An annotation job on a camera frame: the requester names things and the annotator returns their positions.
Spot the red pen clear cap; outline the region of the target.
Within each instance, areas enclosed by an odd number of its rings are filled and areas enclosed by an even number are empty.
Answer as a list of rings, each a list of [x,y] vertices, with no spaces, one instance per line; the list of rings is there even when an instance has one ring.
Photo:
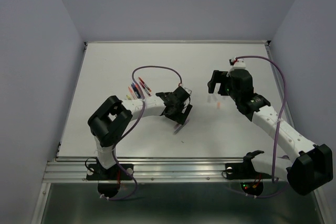
[[[151,93],[150,93],[150,91],[146,88],[146,86],[145,86],[144,84],[142,84],[142,88],[144,89],[144,91],[146,92],[146,94],[147,94],[149,97],[152,96]]]

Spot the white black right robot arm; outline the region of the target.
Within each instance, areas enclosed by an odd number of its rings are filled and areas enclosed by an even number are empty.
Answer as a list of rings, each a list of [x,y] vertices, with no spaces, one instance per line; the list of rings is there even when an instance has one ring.
[[[289,183],[300,195],[306,195],[333,180],[332,150],[325,144],[317,145],[297,132],[262,95],[254,92],[253,78],[245,69],[213,71],[208,91],[231,97],[238,111],[266,132],[285,157],[269,156],[264,151],[247,153],[241,163],[226,165],[224,173],[229,180],[254,179],[274,176]]]

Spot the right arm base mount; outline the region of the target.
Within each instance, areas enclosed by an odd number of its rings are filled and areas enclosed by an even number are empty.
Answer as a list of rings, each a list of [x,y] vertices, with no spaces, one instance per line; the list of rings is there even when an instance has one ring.
[[[234,179],[253,179],[253,182],[241,182],[240,186],[242,191],[238,193],[244,193],[247,197],[253,198],[269,198],[269,196],[261,196],[264,185],[263,179],[271,179],[268,173],[257,172],[252,164],[252,160],[255,157],[260,157],[264,151],[253,151],[247,153],[243,157],[243,161],[240,163],[227,163],[225,169],[222,171],[222,176],[228,180]]]

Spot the dark purple pen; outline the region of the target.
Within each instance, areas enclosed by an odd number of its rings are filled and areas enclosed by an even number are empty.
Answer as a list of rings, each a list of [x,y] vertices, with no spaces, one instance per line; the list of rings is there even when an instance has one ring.
[[[143,92],[142,92],[141,88],[136,83],[134,84],[134,87],[136,88],[139,96],[143,97]]]

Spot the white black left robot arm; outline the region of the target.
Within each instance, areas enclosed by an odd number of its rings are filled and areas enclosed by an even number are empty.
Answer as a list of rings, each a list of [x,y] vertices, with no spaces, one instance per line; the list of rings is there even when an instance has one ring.
[[[88,119],[96,142],[99,173],[106,179],[116,175],[117,166],[112,155],[131,121],[138,124],[141,118],[165,116],[183,125],[192,109],[191,94],[190,89],[179,86],[173,92],[159,92],[145,99],[120,100],[115,95],[107,98]]]

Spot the orange brown pen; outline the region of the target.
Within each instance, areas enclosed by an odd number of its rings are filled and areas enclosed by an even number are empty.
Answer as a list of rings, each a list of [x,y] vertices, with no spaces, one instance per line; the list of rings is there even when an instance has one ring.
[[[140,85],[141,85],[141,87],[142,87],[142,84],[144,84],[145,86],[146,86],[146,88],[150,91],[150,93],[151,93],[151,89],[149,88],[149,86],[143,81],[143,79],[141,78],[141,77],[138,77],[138,80],[140,81]]]

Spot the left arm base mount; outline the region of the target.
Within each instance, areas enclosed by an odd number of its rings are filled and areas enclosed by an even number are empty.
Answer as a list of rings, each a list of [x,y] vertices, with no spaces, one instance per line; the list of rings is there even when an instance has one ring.
[[[100,198],[108,201],[119,201],[130,198],[137,190],[138,183],[134,181],[133,177],[133,164],[121,164],[123,169],[118,165],[113,165],[109,169],[103,168],[97,158],[94,162],[88,164],[85,160],[85,168],[87,169],[86,180],[97,182],[97,191]],[[126,194],[122,192],[121,182],[133,181],[134,189]]]

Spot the red orange pen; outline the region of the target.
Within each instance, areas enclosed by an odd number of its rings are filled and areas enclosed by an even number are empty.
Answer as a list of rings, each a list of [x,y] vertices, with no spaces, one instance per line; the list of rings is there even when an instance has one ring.
[[[129,90],[129,92],[130,92],[132,98],[133,98],[133,99],[136,99],[136,96],[134,95],[133,90],[132,90],[130,87],[128,87],[128,90]]]

